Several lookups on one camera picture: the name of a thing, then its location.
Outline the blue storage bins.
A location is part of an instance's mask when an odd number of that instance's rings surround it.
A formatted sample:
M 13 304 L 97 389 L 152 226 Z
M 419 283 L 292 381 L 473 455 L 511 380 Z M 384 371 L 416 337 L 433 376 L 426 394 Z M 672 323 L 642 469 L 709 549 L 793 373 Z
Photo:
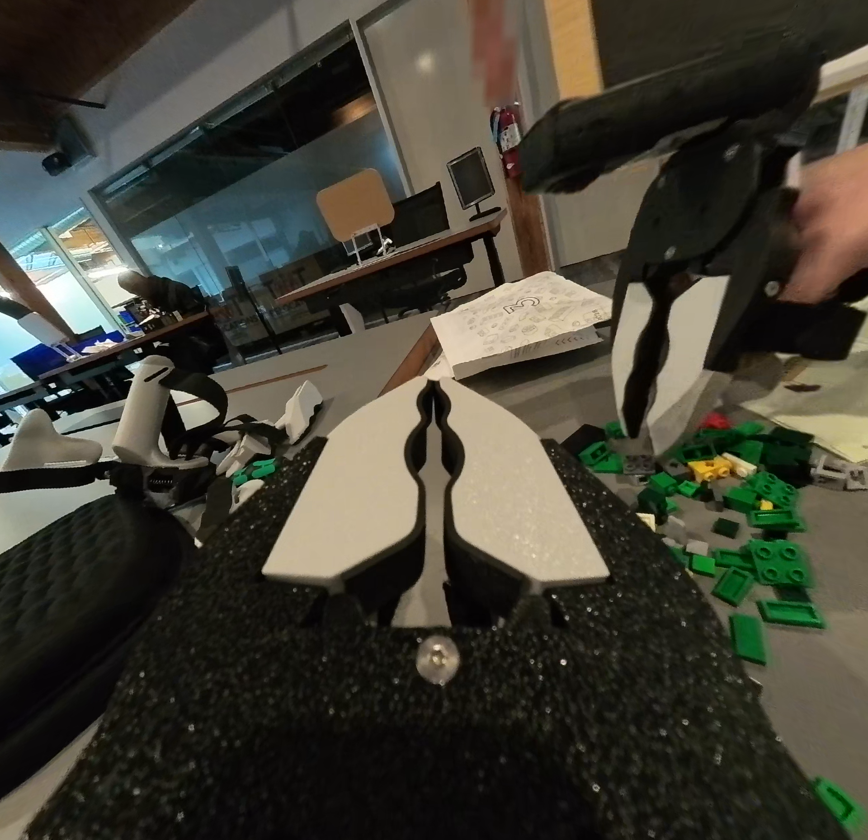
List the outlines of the blue storage bins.
M 76 357 L 64 353 L 61 355 L 51 347 L 37 344 L 10 358 L 12 365 L 25 377 L 31 380 L 39 379 L 44 373 L 58 369 L 76 361 L 79 357 L 90 357 L 104 348 L 111 348 L 125 341 L 125 336 L 117 330 L 106 331 L 102 326 L 93 328 L 78 335 L 68 350 Z

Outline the white and black plastic part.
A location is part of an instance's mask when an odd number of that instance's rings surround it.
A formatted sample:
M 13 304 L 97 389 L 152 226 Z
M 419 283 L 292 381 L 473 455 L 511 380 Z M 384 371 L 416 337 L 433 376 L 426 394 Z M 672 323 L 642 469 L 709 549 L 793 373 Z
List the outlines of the white and black plastic part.
M 306 380 L 288 399 L 283 414 L 274 426 L 284 432 L 288 444 L 298 444 L 309 433 L 323 404 L 319 389 L 312 381 Z

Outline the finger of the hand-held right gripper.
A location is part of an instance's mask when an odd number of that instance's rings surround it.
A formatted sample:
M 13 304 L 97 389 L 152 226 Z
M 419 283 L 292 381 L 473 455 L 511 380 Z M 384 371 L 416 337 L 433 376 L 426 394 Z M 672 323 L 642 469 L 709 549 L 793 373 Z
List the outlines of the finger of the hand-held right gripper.
M 627 286 L 627 333 L 635 337 L 631 378 L 646 390 L 627 396 L 639 409 L 637 438 L 644 453 L 664 455 L 698 428 L 728 385 L 705 367 L 730 276 L 703 277 L 664 306 L 646 283 Z
M 613 331 L 611 371 L 618 416 L 631 439 L 642 433 L 655 377 L 655 341 L 646 337 L 654 311 L 654 299 L 646 285 L 629 283 Z

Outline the pale green instruction booklet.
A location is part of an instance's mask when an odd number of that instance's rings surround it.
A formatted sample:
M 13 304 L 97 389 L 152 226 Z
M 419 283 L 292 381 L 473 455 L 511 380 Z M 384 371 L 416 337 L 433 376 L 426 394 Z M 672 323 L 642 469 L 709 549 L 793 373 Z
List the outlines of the pale green instruction booklet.
M 811 362 L 797 378 L 743 407 L 853 464 L 867 460 L 867 351 L 842 362 Z

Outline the white printed paper bag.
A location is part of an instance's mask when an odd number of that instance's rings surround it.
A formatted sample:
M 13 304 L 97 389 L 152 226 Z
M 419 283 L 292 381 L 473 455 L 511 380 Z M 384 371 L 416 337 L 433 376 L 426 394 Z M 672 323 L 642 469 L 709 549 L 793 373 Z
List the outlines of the white printed paper bag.
M 498 286 L 432 319 L 442 354 L 426 376 L 462 380 L 595 345 L 611 314 L 610 298 L 555 272 Z

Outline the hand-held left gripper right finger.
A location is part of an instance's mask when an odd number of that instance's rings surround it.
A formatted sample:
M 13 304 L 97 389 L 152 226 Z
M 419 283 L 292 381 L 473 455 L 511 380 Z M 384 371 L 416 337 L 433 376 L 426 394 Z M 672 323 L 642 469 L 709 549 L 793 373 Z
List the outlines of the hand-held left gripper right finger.
M 609 567 L 541 438 L 453 379 L 434 384 L 442 463 L 443 586 L 457 626 L 489 627 L 522 599 L 602 584 Z

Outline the pile of small toy bricks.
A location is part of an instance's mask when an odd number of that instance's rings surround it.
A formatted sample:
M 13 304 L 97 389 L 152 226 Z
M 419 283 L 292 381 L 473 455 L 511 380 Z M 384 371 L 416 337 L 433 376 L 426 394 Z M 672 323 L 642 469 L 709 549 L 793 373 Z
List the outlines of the pile of small toy bricks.
M 713 579 L 712 596 L 732 609 L 730 639 L 740 659 L 765 666 L 764 624 L 826 628 L 810 596 L 815 567 L 798 541 L 808 533 L 801 498 L 808 487 L 866 491 L 866 464 L 830 454 L 812 435 L 760 421 L 689 433 L 656 459 L 650 477 L 623 475 L 629 453 L 618 420 L 581 424 L 561 446 L 596 475 L 635 484 L 627 506 L 637 519 L 689 574 Z

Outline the green flat tile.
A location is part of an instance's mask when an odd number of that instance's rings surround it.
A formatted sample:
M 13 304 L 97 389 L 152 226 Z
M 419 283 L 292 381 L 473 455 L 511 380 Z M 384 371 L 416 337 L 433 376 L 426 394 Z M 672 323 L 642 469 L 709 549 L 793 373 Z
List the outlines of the green flat tile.
M 824 777 L 815 777 L 811 784 L 818 799 L 843 829 L 852 833 L 861 828 L 865 813 L 854 797 Z

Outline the wooden pillar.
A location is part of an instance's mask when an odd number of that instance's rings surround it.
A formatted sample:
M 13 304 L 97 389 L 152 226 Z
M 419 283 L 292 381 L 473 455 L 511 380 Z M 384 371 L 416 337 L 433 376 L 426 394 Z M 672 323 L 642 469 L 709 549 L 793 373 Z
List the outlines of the wooden pillar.
M 515 104 L 522 126 L 524 114 L 519 91 L 519 31 L 516 0 L 467 0 L 471 24 L 472 66 L 482 85 L 483 100 L 491 111 Z M 536 196 L 527 195 L 518 178 L 505 179 L 509 215 L 523 276 L 550 269 L 543 214 Z

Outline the grey desk with wooden edge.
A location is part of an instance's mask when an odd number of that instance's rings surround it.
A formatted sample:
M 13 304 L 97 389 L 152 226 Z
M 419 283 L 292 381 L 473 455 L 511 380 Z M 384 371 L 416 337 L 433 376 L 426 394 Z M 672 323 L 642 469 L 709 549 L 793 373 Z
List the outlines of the grey desk with wooden edge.
M 266 420 L 279 418 L 295 390 L 311 381 L 324 398 L 323 409 L 309 435 L 289 449 L 292 456 L 312 436 L 329 435 L 345 418 L 378 397 L 428 328 L 428 316 L 416 315 L 219 371 L 212 378 L 227 392 L 230 418 L 244 413 Z M 106 481 L 3 494 L 1 551 L 82 505 L 113 494 L 114 488 Z

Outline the black office chair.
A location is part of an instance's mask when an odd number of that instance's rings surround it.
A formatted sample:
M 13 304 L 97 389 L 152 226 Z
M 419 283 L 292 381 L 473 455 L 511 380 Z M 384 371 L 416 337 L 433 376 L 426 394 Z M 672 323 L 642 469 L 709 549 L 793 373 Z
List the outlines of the black office chair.
M 396 202 L 394 210 L 389 235 L 396 249 L 450 230 L 439 183 Z M 472 260 L 472 246 L 456 244 L 391 267 L 384 277 L 385 302 L 401 311 L 417 308 L 425 312 L 466 284 L 466 268 Z

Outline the wood-framed black panel on stand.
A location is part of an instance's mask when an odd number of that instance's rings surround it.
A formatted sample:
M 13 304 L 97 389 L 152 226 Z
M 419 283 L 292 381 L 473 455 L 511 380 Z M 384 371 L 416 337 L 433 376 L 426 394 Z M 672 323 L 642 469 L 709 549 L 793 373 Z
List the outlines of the wood-framed black panel on stand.
M 558 102 L 526 184 L 580 184 L 694 128 L 791 133 L 821 67 L 866 46 L 866 0 L 543 0 Z

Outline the small wooden board on stand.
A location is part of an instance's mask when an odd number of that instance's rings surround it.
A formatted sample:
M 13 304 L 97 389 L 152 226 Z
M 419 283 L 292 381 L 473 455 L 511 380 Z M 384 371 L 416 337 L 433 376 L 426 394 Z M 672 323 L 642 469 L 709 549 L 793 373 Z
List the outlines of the small wooden board on stand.
M 341 244 L 352 245 L 352 256 L 361 263 L 358 239 L 390 226 L 395 209 L 383 177 L 376 169 L 363 169 L 340 182 L 323 188 L 316 203 L 331 236 Z

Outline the person's right hand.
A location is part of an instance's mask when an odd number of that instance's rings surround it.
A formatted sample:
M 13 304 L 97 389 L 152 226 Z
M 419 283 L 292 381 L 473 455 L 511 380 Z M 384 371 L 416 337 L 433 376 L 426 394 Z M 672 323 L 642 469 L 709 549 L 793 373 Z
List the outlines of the person's right hand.
M 799 256 L 779 299 L 814 305 L 867 266 L 867 145 L 809 164 L 799 188 Z

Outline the red fire extinguisher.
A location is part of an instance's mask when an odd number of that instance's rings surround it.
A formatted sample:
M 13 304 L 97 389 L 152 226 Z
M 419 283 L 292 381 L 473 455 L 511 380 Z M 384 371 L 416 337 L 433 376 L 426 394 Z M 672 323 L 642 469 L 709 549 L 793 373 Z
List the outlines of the red fire extinguisher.
M 522 126 L 515 104 L 493 108 L 490 115 L 490 128 L 505 178 L 507 180 L 518 178 L 521 169 L 517 149 L 522 140 Z

